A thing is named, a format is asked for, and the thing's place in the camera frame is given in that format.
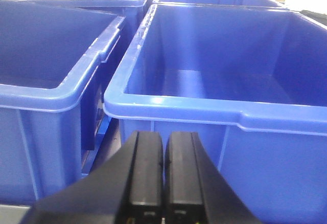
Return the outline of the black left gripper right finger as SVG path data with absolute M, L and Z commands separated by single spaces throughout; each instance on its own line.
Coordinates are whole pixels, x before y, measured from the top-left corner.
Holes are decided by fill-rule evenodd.
M 196 132 L 166 147 L 166 223 L 261 223 L 213 165 Z

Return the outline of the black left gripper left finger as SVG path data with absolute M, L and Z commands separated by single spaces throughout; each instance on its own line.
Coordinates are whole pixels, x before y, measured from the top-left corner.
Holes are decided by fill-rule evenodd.
M 37 201 L 21 223 L 161 223 L 162 140 L 134 131 L 87 177 Z

